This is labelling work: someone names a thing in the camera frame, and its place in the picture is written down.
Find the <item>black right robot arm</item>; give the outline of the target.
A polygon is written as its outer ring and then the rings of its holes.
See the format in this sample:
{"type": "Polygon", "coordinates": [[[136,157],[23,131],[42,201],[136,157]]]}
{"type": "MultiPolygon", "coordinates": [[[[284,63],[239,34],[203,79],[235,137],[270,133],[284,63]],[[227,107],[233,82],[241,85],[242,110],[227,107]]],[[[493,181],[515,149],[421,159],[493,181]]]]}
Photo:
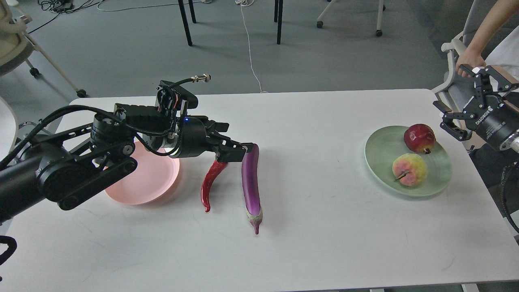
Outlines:
{"type": "Polygon", "coordinates": [[[508,225],[518,231],[518,223],[507,205],[511,187],[518,188],[518,107],[506,95],[518,88],[518,81],[498,65],[461,68],[474,79],[474,94],[459,111],[441,99],[434,106],[442,114],[440,127],[458,141],[467,141],[473,134],[501,158],[499,168],[499,199],[508,225]]]}

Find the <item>person's hand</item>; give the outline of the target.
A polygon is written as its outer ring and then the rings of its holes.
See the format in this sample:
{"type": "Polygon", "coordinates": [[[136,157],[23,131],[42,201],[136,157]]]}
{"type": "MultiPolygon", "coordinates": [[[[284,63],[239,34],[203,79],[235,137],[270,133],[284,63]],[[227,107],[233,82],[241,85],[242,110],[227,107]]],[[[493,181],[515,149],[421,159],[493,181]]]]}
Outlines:
{"type": "Polygon", "coordinates": [[[485,60],[481,56],[481,50],[474,48],[467,48],[466,51],[458,57],[456,63],[456,72],[461,77],[468,77],[467,72],[462,70],[461,65],[467,64],[473,68],[484,68],[486,66],[485,60]]]}

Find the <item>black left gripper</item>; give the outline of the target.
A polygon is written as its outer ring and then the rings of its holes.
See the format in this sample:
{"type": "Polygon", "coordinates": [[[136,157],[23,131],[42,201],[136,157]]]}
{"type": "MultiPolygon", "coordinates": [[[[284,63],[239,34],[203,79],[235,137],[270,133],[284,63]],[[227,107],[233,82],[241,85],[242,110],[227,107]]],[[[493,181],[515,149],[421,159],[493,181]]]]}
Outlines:
{"type": "Polygon", "coordinates": [[[220,163],[243,161],[245,154],[252,151],[254,143],[241,143],[220,134],[228,128],[228,123],[216,122],[203,115],[180,118],[174,158],[198,157],[210,151],[216,154],[216,160],[220,163]]]}

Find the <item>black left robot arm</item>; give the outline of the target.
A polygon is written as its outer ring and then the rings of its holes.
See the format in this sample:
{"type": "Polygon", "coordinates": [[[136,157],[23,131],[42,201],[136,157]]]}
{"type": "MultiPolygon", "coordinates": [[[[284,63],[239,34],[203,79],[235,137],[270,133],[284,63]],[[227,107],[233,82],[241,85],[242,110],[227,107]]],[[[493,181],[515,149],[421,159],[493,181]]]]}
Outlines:
{"type": "Polygon", "coordinates": [[[158,157],[189,158],[213,152],[201,187],[210,211],[210,190],[231,162],[245,163],[258,146],[224,135],[229,125],[204,115],[189,115],[198,98],[185,83],[208,82],[210,75],[177,82],[160,81],[153,106],[116,103],[111,112],[68,105],[52,112],[1,161],[0,218],[4,223],[40,201],[71,210],[137,169],[135,140],[158,157]]]}

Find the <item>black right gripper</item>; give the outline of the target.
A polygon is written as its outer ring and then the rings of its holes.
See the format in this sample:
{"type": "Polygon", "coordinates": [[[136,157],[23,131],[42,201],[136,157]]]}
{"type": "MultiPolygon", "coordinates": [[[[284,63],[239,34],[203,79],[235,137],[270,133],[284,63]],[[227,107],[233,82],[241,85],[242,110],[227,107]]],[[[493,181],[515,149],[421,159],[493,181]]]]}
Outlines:
{"type": "Polygon", "coordinates": [[[458,101],[468,103],[460,113],[442,101],[434,101],[442,113],[440,128],[458,141],[468,141],[474,131],[496,151],[519,151],[519,111],[511,103],[518,101],[518,79],[499,65],[475,68],[462,64],[460,68],[469,75],[469,81],[461,82],[458,101]],[[466,120],[470,131],[457,126],[454,120],[466,120]]]}

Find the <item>person's forearm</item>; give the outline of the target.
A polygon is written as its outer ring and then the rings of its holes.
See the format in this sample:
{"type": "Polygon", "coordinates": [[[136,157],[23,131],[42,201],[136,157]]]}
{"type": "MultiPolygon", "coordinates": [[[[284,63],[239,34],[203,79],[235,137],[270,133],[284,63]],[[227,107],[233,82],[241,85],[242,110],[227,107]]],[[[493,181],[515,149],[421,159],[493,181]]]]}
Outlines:
{"type": "Polygon", "coordinates": [[[517,0],[497,0],[482,21],[465,53],[480,57],[493,35],[517,13],[518,9],[517,0]]]}

